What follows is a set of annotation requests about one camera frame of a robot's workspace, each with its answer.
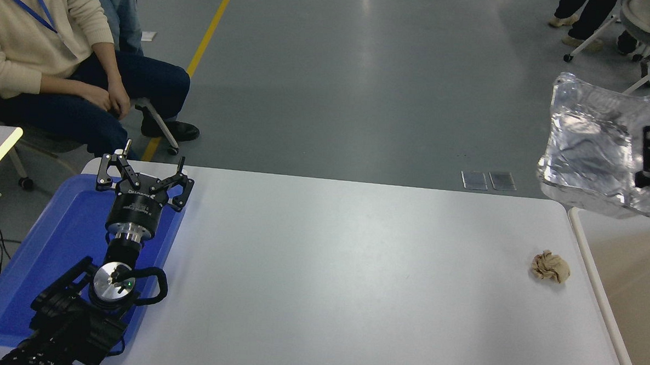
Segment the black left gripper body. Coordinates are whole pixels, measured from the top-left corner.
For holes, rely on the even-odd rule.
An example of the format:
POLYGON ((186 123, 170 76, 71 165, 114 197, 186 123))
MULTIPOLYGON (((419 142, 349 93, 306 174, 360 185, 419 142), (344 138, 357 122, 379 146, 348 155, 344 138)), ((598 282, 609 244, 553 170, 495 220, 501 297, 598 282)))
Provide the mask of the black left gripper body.
POLYGON ((139 174, 139 189, 134 181, 121 179, 116 184, 115 201, 107 218, 107 231, 116 232, 127 224, 140 226, 144 233, 155 234, 163 206, 168 203, 167 188, 160 188, 160 179, 139 174))

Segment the person's right hand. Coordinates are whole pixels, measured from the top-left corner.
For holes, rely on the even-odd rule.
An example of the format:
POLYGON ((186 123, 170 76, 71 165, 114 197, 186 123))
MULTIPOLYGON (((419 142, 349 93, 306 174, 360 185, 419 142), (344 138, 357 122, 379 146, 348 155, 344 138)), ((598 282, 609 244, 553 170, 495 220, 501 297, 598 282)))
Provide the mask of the person's right hand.
POLYGON ((111 111, 112 103, 110 100, 109 92, 98 86, 91 84, 80 83, 78 90, 78 96, 82 97, 84 100, 87 100, 93 105, 101 108, 102 110, 109 112, 111 111))

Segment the person's left hand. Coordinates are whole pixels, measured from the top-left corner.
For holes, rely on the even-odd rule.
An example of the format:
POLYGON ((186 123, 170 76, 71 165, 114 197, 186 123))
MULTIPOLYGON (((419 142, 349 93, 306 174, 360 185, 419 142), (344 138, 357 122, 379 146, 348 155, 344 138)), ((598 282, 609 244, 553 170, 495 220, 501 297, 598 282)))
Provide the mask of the person's left hand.
POLYGON ((130 112, 131 103, 122 80, 120 77, 108 79, 107 84, 108 105, 107 110, 110 114, 121 121, 125 119, 130 112))

